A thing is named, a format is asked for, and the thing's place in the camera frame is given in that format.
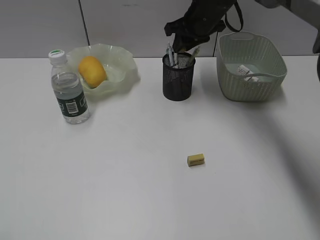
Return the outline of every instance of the mesh cup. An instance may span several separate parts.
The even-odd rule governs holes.
[[[167,99],[179,102],[190,97],[196,63],[194,60],[186,67],[190,57],[187,52],[178,53],[179,68],[174,68],[170,66],[168,54],[163,56],[162,92]]]

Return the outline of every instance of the white wall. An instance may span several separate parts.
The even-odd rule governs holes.
[[[122,46],[135,57],[161,57],[172,37],[167,22],[182,17],[192,0],[81,0],[91,44]],[[244,30],[269,37],[282,55],[311,55],[317,30],[283,7],[267,9],[239,0]],[[229,21],[239,25],[231,9]],[[52,49],[87,45],[78,0],[2,0],[0,58],[47,57]],[[215,34],[201,47],[213,54]]]
[[[81,0],[91,44],[122,46],[135,57],[161,57],[172,38],[166,37],[167,22],[182,17],[191,0]],[[244,30],[269,37],[282,55],[311,55],[317,30],[283,7],[267,9],[254,0],[239,0]],[[236,11],[228,14],[239,24]],[[213,41],[203,44],[202,56],[213,54]]]
[[[78,0],[1,0],[0,58],[47,57],[87,44]]]

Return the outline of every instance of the water bottle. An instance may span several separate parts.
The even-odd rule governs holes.
[[[90,117],[87,101],[78,76],[67,64],[63,50],[49,53],[52,64],[51,85],[64,119],[70,124],[79,124]]]

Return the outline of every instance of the basket handle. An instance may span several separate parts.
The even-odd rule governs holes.
[[[268,73],[252,73],[252,74],[247,74],[247,75],[238,75],[239,77],[243,78],[251,78],[251,77],[267,77],[267,78],[277,78],[279,76],[277,75],[272,75]]]
[[[248,31],[240,31],[229,34],[229,38],[232,40],[253,40],[255,37],[255,34]]]

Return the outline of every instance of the plastic basket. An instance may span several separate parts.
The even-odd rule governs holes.
[[[266,101],[287,75],[282,56],[264,36],[245,31],[231,33],[219,38],[218,47],[218,81],[223,95],[231,101]],[[240,75],[240,65],[253,74]],[[259,81],[245,80],[249,77],[258,77]]]

